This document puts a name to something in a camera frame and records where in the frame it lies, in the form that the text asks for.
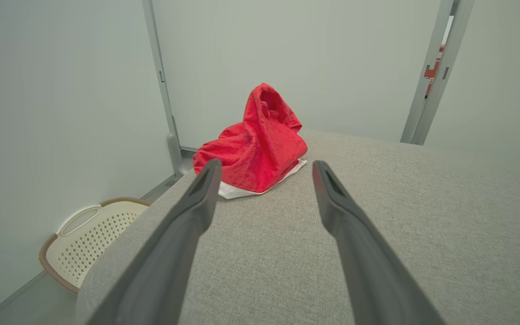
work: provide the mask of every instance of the white cloth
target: white cloth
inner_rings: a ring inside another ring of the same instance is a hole
[[[308,162],[307,160],[299,159],[297,165],[294,166],[294,168],[291,169],[291,171],[289,171],[286,174],[286,176],[283,179],[281,179],[278,183],[280,183],[281,181],[285,180],[287,177],[289,177],[293,173],[296,173],[297,171],[299,171],[302,168],[302,166],[306,165],[307,162]],[[266,191],[264,191],[262,193],[256,193],[256,192],[252,192],[252,191],[239,189],[238,187],[226,184],[223,181],[221,181],[220,182],[220,188],[218,189],[218,194],[221,197],[229,200],[231,198],[247,197],[247,196],[250,196],[250,195],[264,194],[264,193],[268,192],[270,189],[267,189]]]

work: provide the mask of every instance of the floor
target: floor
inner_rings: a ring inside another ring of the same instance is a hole
[[[143,199],[154,202],[176,181],[172,179],[158,185]],[[0,325],[71,325],[74,323],[75,304],[76,296],[45,274],[0,310]]]

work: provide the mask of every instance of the red garment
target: red garment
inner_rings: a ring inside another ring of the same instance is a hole
[[[209,160],[218,158],[222,181],[262,193],[283,179],[306,154],[306,143],[297,135],[301,128],[280,94],[263,83],[250,93],[243,121],[198,149],[194,170],[200,173]]]

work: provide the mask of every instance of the white plastic basket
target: white plastic basket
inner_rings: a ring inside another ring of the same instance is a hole
[[[62,287],[78,294],[96,259],[148,206],[150,202],[122,197],[79,210],[46,241],[39,261]],[[92,212],[87,220],[70,227],[79,217]]]

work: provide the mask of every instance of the red fabric fold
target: red fabric fold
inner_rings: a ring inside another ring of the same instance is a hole
[[[222,181],[262,193],[293,169],[308,148],[297,135],[302,124],[280,94],[266,83],[250,93],[244,119],[223,130],[194,155],[200,173],[214,158],[222,161]]]

